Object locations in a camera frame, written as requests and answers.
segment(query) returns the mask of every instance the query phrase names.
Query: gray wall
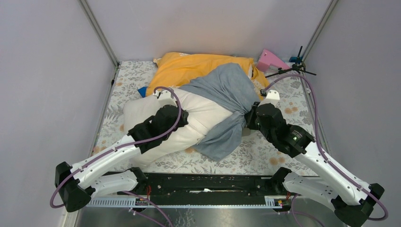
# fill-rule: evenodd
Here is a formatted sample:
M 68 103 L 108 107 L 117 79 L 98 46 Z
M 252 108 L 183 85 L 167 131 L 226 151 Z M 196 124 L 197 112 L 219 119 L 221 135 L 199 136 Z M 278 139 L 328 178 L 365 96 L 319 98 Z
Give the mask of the gray wall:
M 76 0 L 1 1 L 0 31 L 0 226 L 58 226 L 55 167 L 88 156 L 113 65 Z
M 390 217 L 364 227 L 401 226 L 400 11 L 399 0 L 340 0 L 306 59 L 333 156 L 386 190 Z
M 330 0 L 88 0 L 119 60 L 170 51 L 289 59 L 307 45 Z

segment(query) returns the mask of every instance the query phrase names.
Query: floor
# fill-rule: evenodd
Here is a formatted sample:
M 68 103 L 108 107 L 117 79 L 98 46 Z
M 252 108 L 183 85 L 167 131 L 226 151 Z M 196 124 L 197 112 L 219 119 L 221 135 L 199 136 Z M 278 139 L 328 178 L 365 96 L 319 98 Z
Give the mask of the floor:
M 305 211 L 324 223 L 325 227 L 344 227 L 327 207 L 311 199 L 296 200 L 296 211 Z M 163 209 L 175 227 L 298 227 L 291 214 L 278 215 L 272 209 Z M 165 226 L 166 219 L 154 208 L 142 212 Z M 298 215 L 305 227 L 320 227 L 316 221 Z M 84 207 L 75 227 L 158 227 L 159 225 L 133 216 L 127 208 Z
M 127 101 L 141 98 L 138 88 L 147 86 L 156 70 L 157 66 L 151 61 L 122 62 L 93 153 L 112 145 L 124 135 L 122 108 Z M 301 82 L 298 79 L 284 79 L 273 86 L 273 89 L 280 93 L 281 100 L 277 107 L 287 122 L 300 125 L 313 134 L 312 118 Z M 299 175 L 316 176 L 302 163 L 277 151 L 259 132 L 243 137 L 241 145 L 220 162 L 215 162 L 198 152 L 179 151 L 159 158 L 143 171 L 273 175 L 282 166 Z M 115 170 L 123 171 L 130 167 L 132 165 L 126 161 L 115 167 Z

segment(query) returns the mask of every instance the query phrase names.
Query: yellow pillow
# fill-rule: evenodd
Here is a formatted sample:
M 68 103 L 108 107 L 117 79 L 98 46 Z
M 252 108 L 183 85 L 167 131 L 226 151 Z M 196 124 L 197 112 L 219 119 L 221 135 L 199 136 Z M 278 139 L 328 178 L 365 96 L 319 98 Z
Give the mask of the yellow pillow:
M 162 58 L 154 59 L 153 62 L 157 64 L 158 70 L 146 90 L 146 96 L 151 95 L 157 86 L 180 87 L 188 84 L 191 79 L 208 75 L 217 66 L 226 63 L 239 64 L 246 75 L 252 69 L 251 80 L 255 85 L 255 92 L 261 100 L 263 97 L 260 96 L 260 89 L 269 85 L 263 72 L 259 71 L 254 65 L 252 58 L 169 52 Z

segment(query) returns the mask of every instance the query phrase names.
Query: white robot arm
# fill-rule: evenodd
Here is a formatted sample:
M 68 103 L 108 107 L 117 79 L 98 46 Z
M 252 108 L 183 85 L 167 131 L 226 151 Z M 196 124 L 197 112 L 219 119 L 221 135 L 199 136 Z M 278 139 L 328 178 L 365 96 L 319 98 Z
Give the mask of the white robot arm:
M 150 148 L 160 145 L 167 139 L 167 133 L 156 140 L 149 138 L 165 132 L 173 125 L 172 122 L 179 120 L 177 127 L 187 124 L 188 113 L 182 111 L 182 114 L 178 111 L 181 107 L 175 105 L 168 91 L 156 95 L 162 104 L 162 108 L 158 111 L 160 114 L 157 113 L 144 123 L 136 125 L 128 135 L 95 156 L 72 166 L 63 162 L 56 167 L 56 187 L 68 212 L 84 207 L 94 197 L 131 191 L 140 182 L 146 181 L 143 173 L 139 169 L 135 172 L 135 168 L 123 173 L 105 174 L 121 161 L 141 155 Z M 379 199 L 384 189 L 378 184 L 368 184 L 360 180 L 327 153 L 325 153 L 325 159 L 312 135 L 299 126 L 286 123 L 281 111 L 273 105 L 278 100 L 278 92 L 270 90 L 266 99 L 261 103 L 255 103 L 252 110 L 245 115 L 247 126 L 250 129 L 259 130 L 279 151 L 311 168 L 327 184 L 308 180 L 282 167 L 271 178 L 270 187 L 277 193 L 301 194 L 333 210 L 344 223 L 352 227 L 361 226 L 376 204 L 363 190 Z M 139 140 L 145 142 L 136 144 L 135 141 Z M 361 187 L 350 183 L 332 165 L 329 165 L 329 162 Z M 70 175 L 73 175 L 72 178 L 62 184 L 63 180 Z

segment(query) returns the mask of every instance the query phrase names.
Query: gray blanket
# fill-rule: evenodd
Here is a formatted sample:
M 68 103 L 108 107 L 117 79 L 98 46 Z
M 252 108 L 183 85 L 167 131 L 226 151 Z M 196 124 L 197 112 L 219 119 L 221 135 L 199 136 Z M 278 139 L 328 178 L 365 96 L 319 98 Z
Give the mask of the gray blanket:
M 220 161 L 241 143 L 246 123 L 244 115 L 251 110 L 254 102 L 260 101 L 253 83 L 238 64 L 228 63 L 218 66 L 207 76 L 191 80 L 180 89 L 210 99 L 233 112 L 193 146 L 200 153 Z

